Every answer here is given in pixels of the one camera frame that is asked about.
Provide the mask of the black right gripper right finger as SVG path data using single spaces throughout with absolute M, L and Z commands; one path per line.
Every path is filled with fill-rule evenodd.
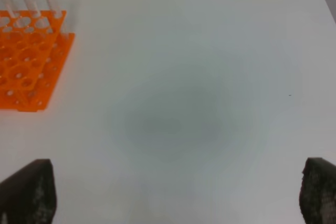
M 309 157 L 302 173 L 299 206 L 305 223 L 335 223 L 335 165 Z

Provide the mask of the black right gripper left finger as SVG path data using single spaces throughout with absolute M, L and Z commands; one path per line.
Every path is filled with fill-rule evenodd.
M 52 223 L 56 209 L 49 159 L 32 161 L 1 182 L 1 223 Z

